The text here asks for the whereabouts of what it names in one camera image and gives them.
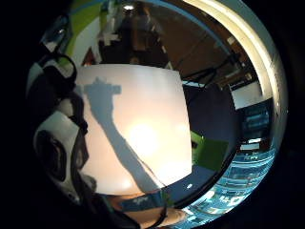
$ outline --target black strap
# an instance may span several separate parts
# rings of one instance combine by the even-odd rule
[[[152,226],[148,227],[148,229],[153,229],[164,221],[164,219],[167,217],[167,209],[167,206],[164,206],[160,214],[160,218]]]
[[[73,66],[73,73],[70,77],[65,77],[57,68],[54,66],[47,66],[44,68],[44,73],[47,79],[50,81],[59,98],[65,98],[75,87],[75,79],[77,75],[76,66],[73,61],[62,53],[52,53],[51,57],[58,59],[60,57],[66,58]]]

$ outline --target black floor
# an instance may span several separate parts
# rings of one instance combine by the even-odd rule
[[[200,89],[184,86],[189,101]],[[204,89],[188,106],[191,130],[206,138],[229,142],[226,156],[234,151],[240,142],[237,112],[230,89],[220,91],[216,85]]]

